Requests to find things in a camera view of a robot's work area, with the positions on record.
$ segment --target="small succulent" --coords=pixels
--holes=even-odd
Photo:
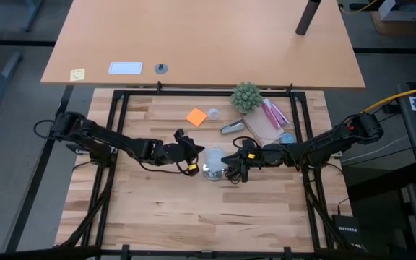
[[[242,82],[230,96],[230,103],[238,112],[247,114],[258,108],[263,103],[263,98],[255,84]]]

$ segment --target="yellow sticky note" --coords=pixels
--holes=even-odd
[[[190,114],[186,117],[186,119],[196,127],[199,127],[206,117],[206,113],[203,113],[199,109],[194,108],[192,112],[190,112]]]
[[[72,69],[70,71],[70,81],[85,80],[85,69]]]

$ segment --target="orange square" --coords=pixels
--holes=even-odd
[[[199,127],[206,117],[206,113],[203,113],[199,109],[194,108],[192,112],[190,112],[190,114],[186,117],[186,119],[196,127]]]

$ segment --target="light blue object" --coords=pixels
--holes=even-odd
[[[295,143],[295,137],[293,135],[285,133],[280,137],[280,143],[282,144],[293,144]]]
[[[108,73],[112,75],[139,75],[142,72],[142,62],[112,62]]]

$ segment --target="black cylinder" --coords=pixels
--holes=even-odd
[[[319,7],[319,4],[321,4],[321,0],[309,0],[308,5],[306,5],[306,8],[304,9],[303,16],[301,17],[300,23],[298,24],[298,27],[296,28],[296,34],[297,35],[305,35],[308,31],[309,25],[312,22],[312,19],[314,18],[314,15],[317,12],[317,9]]]

